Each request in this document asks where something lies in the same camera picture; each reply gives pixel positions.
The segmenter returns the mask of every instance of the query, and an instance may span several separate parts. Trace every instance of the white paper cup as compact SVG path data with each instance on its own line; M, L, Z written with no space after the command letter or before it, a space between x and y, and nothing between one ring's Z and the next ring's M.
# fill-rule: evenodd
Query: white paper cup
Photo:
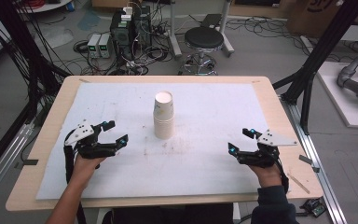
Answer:
M161 91L156 94L153 115L156 119L161 121L173 118L173 99L170 92Z
M169 139L175 133L174 118L169 120L159 120L154 117L155 135L159 139Z

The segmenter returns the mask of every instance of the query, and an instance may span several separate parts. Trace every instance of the white paper sheet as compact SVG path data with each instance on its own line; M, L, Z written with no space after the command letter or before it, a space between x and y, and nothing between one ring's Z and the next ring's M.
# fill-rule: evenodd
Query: white paper sheet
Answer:
M154 97L173 96L175 135L154 135ZM58 199L66 187L63 140L83 119L90 124L114 120L100 143L124 134L129 143L98 169L83 198L152 197L256 192L258 181L228 154L230 142L256 150L242 128L268 127L248 84L83 83L48 159L36 199Z

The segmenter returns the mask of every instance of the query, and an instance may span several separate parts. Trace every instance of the black sleeve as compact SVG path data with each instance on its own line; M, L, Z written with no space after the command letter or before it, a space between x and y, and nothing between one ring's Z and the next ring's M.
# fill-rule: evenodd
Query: black sleeve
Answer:
M296 208L287 202L283 186L258 189L258 206L252 212L252 224L293 224Z

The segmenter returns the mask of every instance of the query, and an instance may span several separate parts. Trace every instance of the person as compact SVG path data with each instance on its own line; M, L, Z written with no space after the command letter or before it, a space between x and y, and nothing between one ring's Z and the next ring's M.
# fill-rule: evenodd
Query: person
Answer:
M93 160L84 159L77 154L71 180L66 186L65 191L55 205L46 223L75 223L76 212L80 203L81 194L94 174L95 167L97 167L104 160L105 158Z
M54 207L47 224L73 224L81 194L87 187L95 167L104 161L100 159L83 159L76 156L71 180L61 198ZM260 189L258 189L259 205L252 212L252 223L287 223L296 222L296 208L287 201L281 182L281 174L276 165L268 168L250 166L255 172ZM233 204L214 203L188 205L185 209L160 209L160 207L133 207L114 209L114 224L131 223L232 223Z

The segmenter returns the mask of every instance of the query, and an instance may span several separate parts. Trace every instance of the black stool seat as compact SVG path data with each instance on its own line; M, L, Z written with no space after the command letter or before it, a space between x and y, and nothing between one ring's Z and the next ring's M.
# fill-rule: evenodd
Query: black stool seat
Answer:
M216 49L223 45L224 38L215 29L201 26L188 30L185 41L194 48Z

